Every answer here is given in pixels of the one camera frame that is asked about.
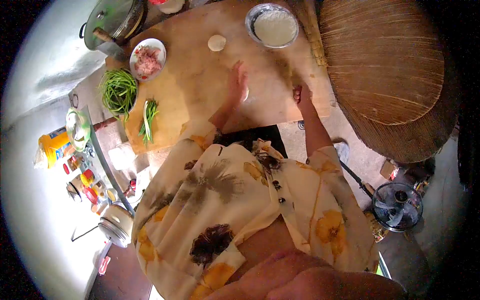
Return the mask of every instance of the wooden handle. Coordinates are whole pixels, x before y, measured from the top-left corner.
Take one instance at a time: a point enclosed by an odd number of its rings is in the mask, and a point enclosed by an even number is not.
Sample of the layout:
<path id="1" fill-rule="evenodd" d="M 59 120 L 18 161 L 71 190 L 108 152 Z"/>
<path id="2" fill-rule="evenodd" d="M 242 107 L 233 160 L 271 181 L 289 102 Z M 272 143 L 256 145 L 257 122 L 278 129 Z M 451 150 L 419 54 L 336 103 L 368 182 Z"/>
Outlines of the wooden handle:
<path id="1" fill-rule="evenodd" d="M 113 38 L 108 34 L 108 32 L 106 32 L 100 27 L 95 28 L 95 30 L 93 31 L 93 35 L 105 42 L 114 41 Z"/>

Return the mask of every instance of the plastic bag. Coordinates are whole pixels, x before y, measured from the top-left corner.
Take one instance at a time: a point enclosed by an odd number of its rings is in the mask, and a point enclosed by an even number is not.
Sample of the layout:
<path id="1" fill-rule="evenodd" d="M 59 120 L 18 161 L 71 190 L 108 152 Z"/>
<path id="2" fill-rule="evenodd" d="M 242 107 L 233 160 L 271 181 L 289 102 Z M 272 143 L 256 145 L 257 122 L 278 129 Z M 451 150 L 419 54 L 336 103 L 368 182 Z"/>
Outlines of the plastic bag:
<path id="1" fill-rule="evenodd" d="M 33 160 L 34 169 L 47 169 L 48 168 L 48 158 L 45 150 L 43 149 L 43 144 L 38 144 L 38 149 L 35 153 L 35 159 Z"/>

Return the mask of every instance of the metal bowl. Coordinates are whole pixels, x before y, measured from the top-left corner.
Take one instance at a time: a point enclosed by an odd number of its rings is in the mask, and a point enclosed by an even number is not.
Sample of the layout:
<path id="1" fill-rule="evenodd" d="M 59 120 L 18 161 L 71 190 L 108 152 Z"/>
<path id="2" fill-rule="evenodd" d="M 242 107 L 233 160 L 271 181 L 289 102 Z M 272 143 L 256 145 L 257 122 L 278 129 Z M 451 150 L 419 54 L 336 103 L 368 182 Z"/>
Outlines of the metal bowl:
<path id="1" fill-rule="evenodd" d="M 267 11 L 286 12 L 290 16 L 292 16 L 292 18 L 295 20 L 295 24 L 297 25 L 297 28 L 295 30 L 295 35 L 293 36 L 291 41 L 289 41 L 286 44 L 280 45 L 280 46 L 271 46 L 271 45 L 265 44 L 261 39 L 259 39 L 255 35 L 255 29 L 253 27 L 253 24 L 255 24 L 255 21 L 257 20 L 259 15 L 261 15 L 262 13 L 267 12 Z M 255 7 L 253 7 L 251 10 L 249 10 L 248 13 L 247 13 L 247 16 L 245 17 L 245 27 L 247 27 L 248 34 L 250 35 L 250 37 L 255 42 L 257 42 L 259 44 L 262 44 L 262 45 L 264 45 L 265 47 L 268 47 L 268 48 L 285 48 L 287 46 L 290 46 L 299 35 L 299 23 L 297 21 L 297 18 L 295 18 L 295 16 L 285 7 L 280 6 L 278 4 L 273 4 L 273 3 L 259 4 Z"/>

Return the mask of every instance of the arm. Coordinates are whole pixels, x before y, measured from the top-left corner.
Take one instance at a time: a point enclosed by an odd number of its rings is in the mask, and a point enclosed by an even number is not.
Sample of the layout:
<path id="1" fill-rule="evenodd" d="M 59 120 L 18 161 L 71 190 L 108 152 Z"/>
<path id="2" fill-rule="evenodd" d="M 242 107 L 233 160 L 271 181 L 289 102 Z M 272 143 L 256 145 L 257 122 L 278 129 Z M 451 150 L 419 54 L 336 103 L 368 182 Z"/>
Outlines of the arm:
<path id="1" fill-rule="evenodd" d="M 243 61 L 237 61 L 228 75 L 228 96 L 220 108 L 208 119 L 220 131 L 233 112 L 247 97 L 248 76 Z"/>
<path id="2" fill-rule="evenodd" d="M 308 85 L 303 83 L 297 86 L 293 90 L 293 97 L 305 123 L 307 157 L 312 156 L 317 149 L 332 146 L 332 140 L 322 122 L 320 122 L 315 106 L 313 106 L 312 92 Z"/>

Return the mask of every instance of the hand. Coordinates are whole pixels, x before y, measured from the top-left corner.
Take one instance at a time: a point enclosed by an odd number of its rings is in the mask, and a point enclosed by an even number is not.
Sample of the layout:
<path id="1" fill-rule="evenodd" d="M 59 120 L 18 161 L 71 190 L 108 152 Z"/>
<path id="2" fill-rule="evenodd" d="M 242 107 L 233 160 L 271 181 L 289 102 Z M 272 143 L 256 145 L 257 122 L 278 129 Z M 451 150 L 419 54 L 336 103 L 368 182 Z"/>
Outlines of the hand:
<path id="1" fill-rule="evenodd" d="M 228 97 L 227 101 L 237 108 L 248 93 L 248 74 L 243 65 L 243 61 L 239 60 L 233 65 L 228 75 Z"/>
<path id="2" fill-rule="evenodd" d="M 312 108 L 312 96 L 313 93 L 305 82 L 293 89 L 293 100 L 300 111 Z"/>

